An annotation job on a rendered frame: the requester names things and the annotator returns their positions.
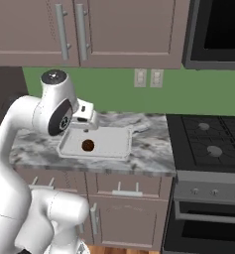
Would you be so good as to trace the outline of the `white tupperware container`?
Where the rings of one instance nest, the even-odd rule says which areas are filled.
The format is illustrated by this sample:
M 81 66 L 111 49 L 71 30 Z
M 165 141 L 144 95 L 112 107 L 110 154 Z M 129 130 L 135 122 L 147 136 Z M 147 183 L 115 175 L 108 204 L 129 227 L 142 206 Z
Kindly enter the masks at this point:
M 85 152 L 81 148 L 86 139 L 95 144 L 92 152 Z M 99 127 L 88 133 L 71 128 L 61 138 L 57 151 L 62 158 L 124 161 L 131 153 L 131 146 L 130 127 Z

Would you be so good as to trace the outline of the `brown round food item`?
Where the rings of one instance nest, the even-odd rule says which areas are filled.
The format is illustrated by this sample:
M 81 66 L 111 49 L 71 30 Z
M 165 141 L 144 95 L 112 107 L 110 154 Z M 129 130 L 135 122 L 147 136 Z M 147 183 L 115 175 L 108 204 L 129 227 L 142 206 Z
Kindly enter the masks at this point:
M 86 139 L 82 142 L 81 148 L 85 152 L 92 152 L 95 148 L 95 144 L 92 140 Z

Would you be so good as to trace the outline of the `black gas hob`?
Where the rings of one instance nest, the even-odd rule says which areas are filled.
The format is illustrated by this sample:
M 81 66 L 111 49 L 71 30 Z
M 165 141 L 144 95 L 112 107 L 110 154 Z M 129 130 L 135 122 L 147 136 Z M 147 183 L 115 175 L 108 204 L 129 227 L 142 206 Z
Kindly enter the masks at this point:
M 235 116 L 167 115 L 178 171 L 235 174 Z

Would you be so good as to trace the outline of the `taupe wall cupboard door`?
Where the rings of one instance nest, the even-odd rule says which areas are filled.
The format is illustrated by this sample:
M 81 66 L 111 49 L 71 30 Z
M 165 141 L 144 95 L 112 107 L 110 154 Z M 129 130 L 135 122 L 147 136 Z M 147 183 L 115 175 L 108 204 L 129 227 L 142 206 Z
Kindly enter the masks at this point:
M 56 4 L 61 4 L 69 59 L 61 56 Z M 72 0 L 0 0 L 0 65 L 78 66 Z
M 181 66 L 190 0 L 73 0 L 85 16 L 83 67 L 175 69 Z

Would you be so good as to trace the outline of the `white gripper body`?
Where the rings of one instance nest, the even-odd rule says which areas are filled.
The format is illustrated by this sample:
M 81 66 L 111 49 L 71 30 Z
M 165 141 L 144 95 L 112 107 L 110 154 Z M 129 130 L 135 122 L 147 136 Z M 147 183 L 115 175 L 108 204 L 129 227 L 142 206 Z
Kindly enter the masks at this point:
M 92 112 L 90 119 L 73 117 L 70 122 L 70 127 L 83 129 L 83 130 L 96 130 L 99 126 L 98 113 L 96 111 Z

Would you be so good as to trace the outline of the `taupe base cupboard door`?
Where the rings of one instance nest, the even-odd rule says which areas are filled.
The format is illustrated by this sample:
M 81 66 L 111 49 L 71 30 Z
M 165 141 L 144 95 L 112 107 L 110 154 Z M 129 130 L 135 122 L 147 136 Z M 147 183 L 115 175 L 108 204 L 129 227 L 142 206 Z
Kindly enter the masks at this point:
M 95 245 L 160 251 L 168 202 L 161 199 L 90 195 L 97 203 L 98 233 Z

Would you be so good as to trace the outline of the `black and grey microwave oven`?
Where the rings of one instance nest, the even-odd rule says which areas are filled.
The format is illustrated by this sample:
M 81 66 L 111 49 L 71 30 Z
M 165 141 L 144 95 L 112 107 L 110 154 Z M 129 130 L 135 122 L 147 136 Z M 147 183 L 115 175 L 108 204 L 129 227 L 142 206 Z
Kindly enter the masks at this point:
M 235 70 L 235 0 L 190 0 L 182 64 Z

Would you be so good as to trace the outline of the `dark fridge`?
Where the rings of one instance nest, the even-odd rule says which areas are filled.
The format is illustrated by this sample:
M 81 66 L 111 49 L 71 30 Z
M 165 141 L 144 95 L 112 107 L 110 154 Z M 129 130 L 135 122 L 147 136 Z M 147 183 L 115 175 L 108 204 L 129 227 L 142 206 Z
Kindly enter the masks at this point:
M 22 68 L 20 66 L 0 66 L 0 124 L 5 115 L 5 104 L 15 93 L 28 93 Z

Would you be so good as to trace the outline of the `white wall switch plate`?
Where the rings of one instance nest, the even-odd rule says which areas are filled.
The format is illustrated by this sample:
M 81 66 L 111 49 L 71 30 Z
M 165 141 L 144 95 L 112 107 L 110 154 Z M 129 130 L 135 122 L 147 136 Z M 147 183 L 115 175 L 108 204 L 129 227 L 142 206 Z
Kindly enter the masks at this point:
M 163 79 L 164 79 L 164 71 L 162 69 L 152 69 L 150 87 L 162 88 Z
M 145 87 L 147 84 L 147 71 L 144 68 L 136 68 L 134 75 L 134 86 Z

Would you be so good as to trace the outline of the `taupe drawer front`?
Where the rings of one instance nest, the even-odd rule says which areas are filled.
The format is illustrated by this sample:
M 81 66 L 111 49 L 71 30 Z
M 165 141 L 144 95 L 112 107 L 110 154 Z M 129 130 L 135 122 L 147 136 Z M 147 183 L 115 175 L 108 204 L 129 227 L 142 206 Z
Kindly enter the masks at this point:
M 29 169 L 16 167 L 15 171 L 29 184 L 53 187 L 60 191 L 87 194 L 85 174 L 82 172 Z
M 139 183 L 139 191 L 145 198 L 168 199 L 170 196 L 172 177 L 148 177 L 135 175 L 103 175 L 96 177 L 96 192 L 100 194 L 112 194 L 121 182 L 123 191 L 133 191 L 135 184 Z

